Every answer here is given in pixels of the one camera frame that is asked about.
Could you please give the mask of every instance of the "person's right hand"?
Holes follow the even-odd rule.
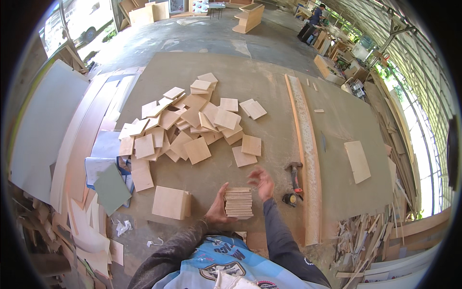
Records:
[[[274,181],[265,169],[256,165],[247,177],[251,179],[247,183],[258,188],[258,196],[262,202],[273,197]]]

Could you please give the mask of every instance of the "hammer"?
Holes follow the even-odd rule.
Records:
[[[303,164],[300,163],[300,162],[292,162],[286,167],[286,170],[288,170],[288,169],[291,170],[292,188],[293,188],[294,192],[297,193],[297,194],[299,194],[299,193],[301,193],[303,191],[300,188],[300,186],[298,185],[298,178],[297,178],[298,170],[297,170],[297,168],[299,168],[299,167],[300,168],[303,167]]]

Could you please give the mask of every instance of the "blue printed t-shirt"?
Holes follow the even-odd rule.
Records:
[[[206,236],[189,259],[181,262],[179,271],[168,274],[152,289],[212,289],[217,278],[216,269],[231,276],[242,276],[261,288],[327,288],[303,281],[289,270],[251,252],[240,239],[214,235]]]
[[[310,24],[317,25],[319,23],[320,16],[322,16],[322,10],[318,7],[316,8],[314,15],[310,18]]]

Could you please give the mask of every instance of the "person's left hand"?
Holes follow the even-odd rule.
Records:
[[[216,223],[231,223],[236,222],[237,218],[230,218],[226,216],[225,213],[225,190],[229,183],[225,183],[221,186],[220,190],[217,193],[217,197],[213,202],[208,212],[205,214],[205,218],[211,224]]]

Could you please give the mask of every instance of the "hand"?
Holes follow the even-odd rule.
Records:
[[[217,193],[217,197],[213,202],[208,212],[205,214],[205,218],[211,224],[216,223],[231,223],[236,222],[237,218],[229,218],[225,213],[225,190],[229,183],[225,183],[221,186],[220,190]]]
[[[258,196],[262,202],[273,197],[274,181],[265,169],[257,165],[247,177],[251,179],[247,183],[258,188]]]

